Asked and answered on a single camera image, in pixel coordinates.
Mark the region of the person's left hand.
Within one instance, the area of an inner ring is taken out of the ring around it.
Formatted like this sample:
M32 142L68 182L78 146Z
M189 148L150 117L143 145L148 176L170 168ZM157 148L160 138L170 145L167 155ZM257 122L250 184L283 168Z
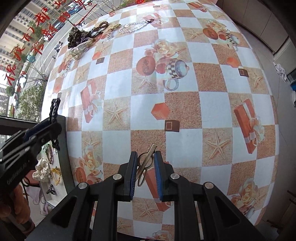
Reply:
M11 208L15 213L15 219L18 224L26 223L31 214L28 201L23 196L23 188L18 185L11 196L9 196L12 204L6 205L1 201L1 218L8 217L11 214Z

